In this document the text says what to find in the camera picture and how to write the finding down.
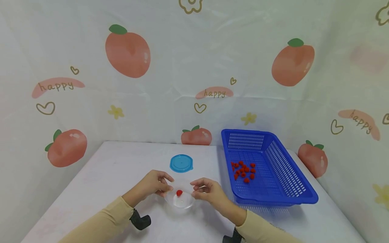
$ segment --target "hand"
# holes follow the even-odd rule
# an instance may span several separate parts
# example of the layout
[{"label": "hand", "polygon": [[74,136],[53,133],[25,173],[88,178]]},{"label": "hand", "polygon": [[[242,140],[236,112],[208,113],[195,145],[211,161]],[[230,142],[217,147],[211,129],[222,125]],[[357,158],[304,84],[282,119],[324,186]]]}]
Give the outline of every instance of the hand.
[{"label": "hand", "polygon": [[155,193],[165,197],[168,191],[173,190],[173,187],[169,186],[165,179],[170,182],[174,181],[166,172],[152,170],[122,197],[133,208],[151,194]]},{"label": "hand", "polygon": [[208,178],[201,178],[191,182],[194,191],[192,197],[209,202],[221,215],[228,218],[236,226],[241,226],[247,216],[246,210],[231,202],[220,184]]}]

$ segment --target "finger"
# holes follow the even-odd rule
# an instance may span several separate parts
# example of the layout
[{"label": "finger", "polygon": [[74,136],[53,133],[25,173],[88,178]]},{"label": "finger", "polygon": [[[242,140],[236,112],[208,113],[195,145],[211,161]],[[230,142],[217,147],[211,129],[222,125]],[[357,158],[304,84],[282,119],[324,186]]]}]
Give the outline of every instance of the finger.
[{"label": "finger", "polygon": [[208,201],[209,194],[194,191],[194,192],[192,192],[192,197],[194,197],[195,199]]},{"label": "finger", "polygon": [[198,192],[205,192],[205,193],[209,193],[210,192],[210,189],[208,187],[201,187],[199,189],[197,189]]},{"label": "finger", "polygon": [[166,182],[165,178],[161,178],[159,181],[162,182],[162,183],[164,183],[164,184],[168,184],[168,183]]},{"label": "finger", "polygon": [[164,171],[157,171],[157,172],[158,172],[158,178],[166,178],[170,182],[174,181],[173,177],[171,177],[168,173]]},{"label": "finger", "polygon": [[201,187],[203,187],[203,186],[204,186],[203,184],[195,185],[195,186],[193,187],[193,189],[196,191],[196,190],[198,190],[199,188],[201,188]]},{"label": "finger", "polygon": [[168,192],[168,191],[173,190],[173,187],[161,182],[161,183],[158,183],[158,190],[163,191],[163,192]]},{"label": "finger", "polygon": [[208,179],[208,178],[200,178],[197,180],[194,180],[191,182],[191,185],[202,187],[202,186],[207,186],[207,187],[212,187],[213,180]]},{"label": "finger", "polygon": [[157,194],[158,196],[160,197],[166,197],[166,192],[162,192],[162,191],[156,191],[155,194]]}]

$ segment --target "yellow flower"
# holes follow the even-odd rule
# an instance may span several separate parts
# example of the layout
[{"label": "yellow flower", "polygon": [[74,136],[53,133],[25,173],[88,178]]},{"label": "yellow flower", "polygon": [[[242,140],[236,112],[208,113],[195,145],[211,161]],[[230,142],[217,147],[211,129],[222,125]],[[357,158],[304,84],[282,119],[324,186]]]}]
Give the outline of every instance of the yellow flower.
[{"label": "yellow flower", "polygon": [[378,10],[375,15],[375,19],[378,21],[378,25],[382,26],[386,23],[389,23],[389,12],[388,12],[389,2],[386,6],[383,6]]},{"label": "yellow flower", "polygon": [[379,185],[373,184],[373,189],[378,194],[378,197],[375,198],[375,202],[378,204],[385,204],[387,210],[389,210],[389,185],[384,185],[383,188],[380,188]]},{"label": "yellow flower", "polygon": [[178,0],[178,3],[180,5],[180,7],[185,11],[186,14],[191,14],[193,12],[199,13],[201,11],[201,8],[203,7],[202,1],[203,0]]},{"label": "yellow flower", "polygon": [[121,108],[116,108],[114,105],[111,105],[111,110],[108,111],[108,114],[114,115],[117,120],[119,117],[124,117],[123,111]]},{"label": "yellow flower", "polygon": [[251,112],[249,112],[245,117],[241,117],[240,119],[244,121],[244,125],[247,126],[248,123],[254,123],[256,118],[256,114],[251,114]]}]

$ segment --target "left hand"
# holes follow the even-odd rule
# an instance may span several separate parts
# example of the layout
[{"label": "left hand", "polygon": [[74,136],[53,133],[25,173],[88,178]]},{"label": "left hand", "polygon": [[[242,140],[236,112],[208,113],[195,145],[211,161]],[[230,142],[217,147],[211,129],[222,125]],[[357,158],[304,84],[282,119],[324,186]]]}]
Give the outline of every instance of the left hand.
[{"label": "left hand", "polygon": [[164,198],[168,191],[173,190],[173,187],[169,186],[165,179],[170,182],[174,181],[168,173],[152,170],[122,197],[133,208],[154,193]]}]

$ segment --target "blue plastic basket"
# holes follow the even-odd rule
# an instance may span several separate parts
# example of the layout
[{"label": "blue plastic basket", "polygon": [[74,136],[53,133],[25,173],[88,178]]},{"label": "blue plastic basket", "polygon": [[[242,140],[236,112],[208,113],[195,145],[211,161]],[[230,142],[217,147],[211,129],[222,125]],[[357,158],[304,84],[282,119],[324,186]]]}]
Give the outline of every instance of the blue plastic basket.
[{"label": "blue plastic basket", "polygon": [[[263,206],[317,203],[317,193],[273,133],[224,129],[221,136],[236,203]],[[249,184],[241,177],[235,181],[232,161],[255,163],[255,179]]]}]

